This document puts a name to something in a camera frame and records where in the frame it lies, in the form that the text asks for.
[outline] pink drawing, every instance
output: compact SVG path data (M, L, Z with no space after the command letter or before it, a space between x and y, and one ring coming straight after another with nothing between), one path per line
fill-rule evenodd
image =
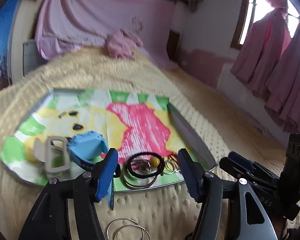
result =
M126 103L111 103L108 111L116 114L128 129L123 134L119 154L119 164L123 164L133 154L139 152L154 152L161 156L169 156L166 149L170 130L154 115L154 110L146 104L127 105Z

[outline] black hair tie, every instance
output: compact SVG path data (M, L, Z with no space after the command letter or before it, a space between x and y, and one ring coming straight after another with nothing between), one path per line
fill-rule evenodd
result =
M151 173L151 174L146 174L146 175L143 175L143 174L138 174L136 172L134 172L132 170L132 167L131 167L131 162L134 158L138 157L138 156L141 156L141 155L152 155L154 157L157 157L159 160L160 160L160 163L157 167L157 171L154 172L154 173ZM139 179L146 179L146 178L150 178L150 177L153 177L153 176L158 176L159 174L161 174L164 170L164 167L165 167L165 163L164 163L164 159L157 153L151 153L151 152L141 152L141 153L137 153L133 156L131 156L128 161L127 161L127 165L126 165L129 173L136 177L136 178L139 178Z

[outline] pink sheet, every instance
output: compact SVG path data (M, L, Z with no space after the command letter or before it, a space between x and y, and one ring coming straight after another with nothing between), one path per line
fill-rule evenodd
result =
M155 152L161 156L173 153L166 148L170 130L146 104L127 105L115 102L111 103L107 110L116 114L128 128L118 149L119 164L125 164L132 155L139 152Z
M44 0L35 41L45 59L81 46L104 46L108 34L127 29L158 67L170 66L166 45L174 5L152 0Z

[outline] beige blanket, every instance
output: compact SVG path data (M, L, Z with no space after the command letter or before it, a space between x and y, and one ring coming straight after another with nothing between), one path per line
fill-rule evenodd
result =
M217 160L234 150L277 174L283 168L284 149L261 135L218 93L179 68L161 72L138 53L135 61L110 59L101 48L67 54L0 92L0 150L5 138L13 134L22 117L49 88L89 87L169 96ZM231 179L219 168L215 173ZM0 230L7 240L18 238L40 191L15 181L0 163ZM71 232L73 239L77 239L73 203L69 205ZM226 205L225 201L219 239L223 239L225 231ZM193 231L200 206L189 196L186 185L180 184L148 192L117 194L114 211L103 202L96 204L96 210L103 229L116 218L132 218L149 231L151 239L181 240ZM292 225L299 223L300 214ZM121 222L114 224L110 235L121 225ZM125 228L117 239L133 240L140 236L136 229Z

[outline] green paper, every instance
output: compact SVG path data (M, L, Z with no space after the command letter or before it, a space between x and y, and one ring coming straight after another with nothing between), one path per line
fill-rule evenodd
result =
M26 160L25 145L15 136L8 137L0 152L0 158L5 164Z
M139 104L145 103L148 101L148 94L137 94Z
M62 154L56 154L56 156L51 160L51 167L61 167L64 165Z
M181 179L178 177L178 175L176 173L172 173L172 174L163 174L163 176L158 176L158 179L161 180L161 184L171 184L173 182L177 182L180 181Z
M48 178L43 174L43 175L37 177L34 180L34 183L38 184L40 186L45 186L48 183L48 181L49 181Z
M194 161L194 162L198 162L201 164L202 168L207 171L209 170L209 167L207 165L207 163L200 157L197 157L199 156L199 154L195 151L195 150L192 150L192 151L188 151L191 159Z
M109 91L112 102L127 102L129 93L128 92L118 92L118 91Z
M47 108L51 108L51 109L57 109L57 103L59 101L59 97L55 96L51 102L48 104Z
M89 160L91 162L94 162L94 163L97 163L97 162L101 162L103 161L103 159L101 158L101 156L97 156L97 157L94 157L93 159Z
M45 126L42 124L39 124L34 117L31 115L28 120L26 120L25 122L23 122L20 127L19 127L19 131L22 132L25 135L36 135L38 133L43 133L43 131L45 130Z
M121 178L114 178L113 184L114 184L114 192L130 190L122 183Z
M87 89L84 92L81 92L78 95L79 102L82 103L82 102L89 101L92 98L94 92L95 92L95 89Z
M162 110L167 111L167 105L169 103L169 98L166 97L159 97L159 96L155 96L155 98L157 99L158 104L161 106Z

